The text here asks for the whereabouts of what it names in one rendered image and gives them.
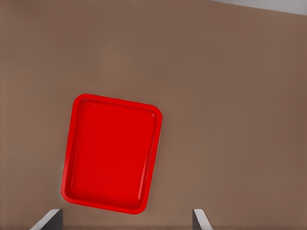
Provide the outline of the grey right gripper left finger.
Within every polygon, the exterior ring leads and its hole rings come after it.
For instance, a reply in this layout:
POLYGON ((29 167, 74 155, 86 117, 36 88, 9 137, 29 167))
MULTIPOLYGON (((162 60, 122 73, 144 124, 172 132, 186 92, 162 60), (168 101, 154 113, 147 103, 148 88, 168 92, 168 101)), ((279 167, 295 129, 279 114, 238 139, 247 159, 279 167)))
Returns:
POLYGON ((29 230, 63 230, 62 209, 52 209, 29 230))

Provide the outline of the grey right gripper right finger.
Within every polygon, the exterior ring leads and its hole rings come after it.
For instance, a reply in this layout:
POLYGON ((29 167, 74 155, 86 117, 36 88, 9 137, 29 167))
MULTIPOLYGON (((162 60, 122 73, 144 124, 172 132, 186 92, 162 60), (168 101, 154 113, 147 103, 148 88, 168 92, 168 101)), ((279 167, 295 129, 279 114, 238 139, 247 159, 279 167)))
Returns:
POLYGON ((192 210, 192 230, 213 230, 202 209, 196 208, 192 210))

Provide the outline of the red rectangular plastic tray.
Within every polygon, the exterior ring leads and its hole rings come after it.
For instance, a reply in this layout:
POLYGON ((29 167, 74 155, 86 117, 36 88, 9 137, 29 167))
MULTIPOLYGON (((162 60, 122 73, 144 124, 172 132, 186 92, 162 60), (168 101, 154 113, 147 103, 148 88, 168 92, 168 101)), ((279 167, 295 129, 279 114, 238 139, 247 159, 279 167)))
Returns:
POLYGON ((81 94, 73 102, 61 195, 128 214, 148 203, 163 116, 153 105, 81 94))

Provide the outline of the silver frame rail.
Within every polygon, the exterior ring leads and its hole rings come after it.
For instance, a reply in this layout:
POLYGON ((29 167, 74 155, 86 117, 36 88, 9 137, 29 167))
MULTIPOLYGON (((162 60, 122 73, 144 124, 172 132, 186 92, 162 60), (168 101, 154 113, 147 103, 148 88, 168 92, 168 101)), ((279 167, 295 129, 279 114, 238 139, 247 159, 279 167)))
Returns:
POLYGON ((211 1, 307 16, 307 0, 211 0, 211 1))

